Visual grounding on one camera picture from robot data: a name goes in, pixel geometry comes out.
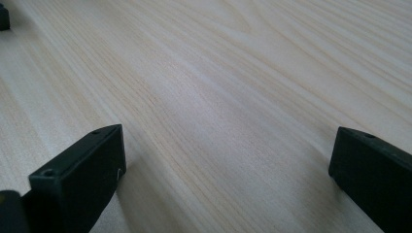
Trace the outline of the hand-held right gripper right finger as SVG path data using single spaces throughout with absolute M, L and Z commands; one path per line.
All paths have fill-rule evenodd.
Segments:
M 328 174 L 385 233 L 412 233 L 411 154 L 340 127 Z

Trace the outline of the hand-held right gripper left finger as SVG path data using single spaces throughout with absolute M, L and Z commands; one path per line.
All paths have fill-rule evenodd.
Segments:
M 35 233 L 88 233 L 126 173 L 122 126 L 106 126 L 29 176 L 28 214 Z

